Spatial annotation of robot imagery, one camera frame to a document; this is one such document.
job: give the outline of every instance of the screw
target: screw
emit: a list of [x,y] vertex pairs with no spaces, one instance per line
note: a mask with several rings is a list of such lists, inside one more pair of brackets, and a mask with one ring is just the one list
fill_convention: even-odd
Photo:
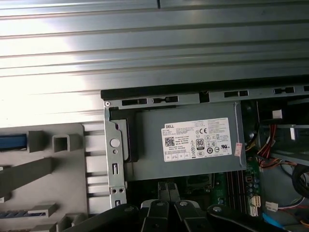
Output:
[[216,206],[216,207],[213,208],[213,211],[217,212],[217,213],[220,213],[222,211],[222,209],[220,207]]
[[130,212],[130,211],[132,211],[132,210],[133,210],[133,207],[131,207],[131,206],[130,206],[129,208],[126,208],[126,209],[125,209],[126,212]]
[[179,205],[181,205],[181,206],[187,206],[187,205],[188,205],[188,202],[180,202]]

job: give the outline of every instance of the cable bundle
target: cable bundle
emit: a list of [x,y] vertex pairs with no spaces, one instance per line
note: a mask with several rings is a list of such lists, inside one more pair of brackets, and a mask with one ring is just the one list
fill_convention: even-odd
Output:
[[276,134],[276,125],[270,125],[269,126],[269,137],[264,144],[264,146],[257,152],[257,160],[259,163],[259,166],[263,169],[265,168],[274,168],[282,164],[287,164],[291,166],[296,166],[295,163],[284,161],[281,159],[274,159],[270,157],[270,150],[274,143],[274,138]]
[[292,183],[293,187],[295,188],[295,191],[299,195],[309,199],[309,187],[307,187],[304,178],[302,178],[307,173],[309,173],[308,166],[302,164],[296,165],[296,167],[292,172]]

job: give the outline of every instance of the hole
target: hole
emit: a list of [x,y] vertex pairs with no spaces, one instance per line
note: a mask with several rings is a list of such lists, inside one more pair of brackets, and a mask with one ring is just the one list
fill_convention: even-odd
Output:
[[239,91],[239,96],[240,97],[249,96],[249,92],[247,90]]
[[238,91],[232,91],[232,92],[225,92],[224,97],[225,98],[232,98],[232,97],[238,97]]
[[205,103],[205,102],[210,102],[209,98],[209,92],[208,91],[202,91],[199,92],[199,103]]
[[140,99],[130,99],[130,100],[123,100],[122,105],[143,105],[147,104],[147,98],[140,98]]
[[197,228],[198,229],[203,229],[203,228],[205,228],[205,225],[204,224],[199,224],[199,225],[197,225]]
[[68,138],[55,138],[55,152],[68,151]]
[[153,98],[153,103],[172,103],[172,102],[178,102],[178,96],[171,96],[171,97],[165,97],[165,98]]
[[112,139],[112,140],[110,141],[110,145],[111,145],[112,147],[119,147],[120,141],[119,141],[118,139]]
[[112,164],[112,174],[113,175],[119,174],[119,172],[118,172],[118,164],[117,163],[113,163]]
[[286,87],[286,88],[275,88],[274,94],[282,94],[282,93],[295,93],[294,87]]

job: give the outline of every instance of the sticker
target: sticker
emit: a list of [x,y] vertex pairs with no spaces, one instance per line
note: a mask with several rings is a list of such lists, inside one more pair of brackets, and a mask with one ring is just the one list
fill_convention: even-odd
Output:
[[228,118],[168,123],[161,133],[165,162],[232,155]]
[[235,156],[240,157],[241,156],[241,151],[242,151],[242,144],[236,143]]
[[269,211],[277,212],[278,211],[278,204],[273,202],[265,202],[265,207]]

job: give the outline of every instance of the ribbed metal surface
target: ribbed metal surface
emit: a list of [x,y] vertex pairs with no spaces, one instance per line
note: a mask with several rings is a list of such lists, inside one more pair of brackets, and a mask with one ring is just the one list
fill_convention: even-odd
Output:
[[0,127],[82,122],[104,159],[101,89],[302,75],[308,57],[307,0],[2,0]]

